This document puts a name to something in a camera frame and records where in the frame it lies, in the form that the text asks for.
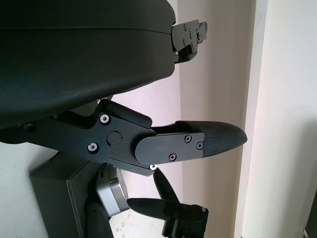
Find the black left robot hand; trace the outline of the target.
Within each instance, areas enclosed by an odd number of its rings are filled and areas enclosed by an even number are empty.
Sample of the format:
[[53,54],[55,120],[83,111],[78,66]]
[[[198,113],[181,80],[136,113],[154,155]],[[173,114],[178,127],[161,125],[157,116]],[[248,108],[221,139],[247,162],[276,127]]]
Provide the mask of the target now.
[[165,0],[3,0],[0,140],[32,143],[150,176],[156,165],[217,155],[245,132],[216,121],[154,127],[107,99],[192,60],[206,22],[176,23]]

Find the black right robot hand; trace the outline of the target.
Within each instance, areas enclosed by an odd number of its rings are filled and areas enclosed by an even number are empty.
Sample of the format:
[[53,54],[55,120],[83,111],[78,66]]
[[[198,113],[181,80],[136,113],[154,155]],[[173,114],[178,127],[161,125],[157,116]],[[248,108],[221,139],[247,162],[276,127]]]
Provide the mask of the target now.
[[180,203],[168,179],[160,169],[153,174],[160,195],[154,198],[128,198],[120,170],[106,167],[88,188],[85,203],[88,238],[111,238],[109,220],[125,210],[164,221],[165,238],[202,238],[209,212],[199,205]]

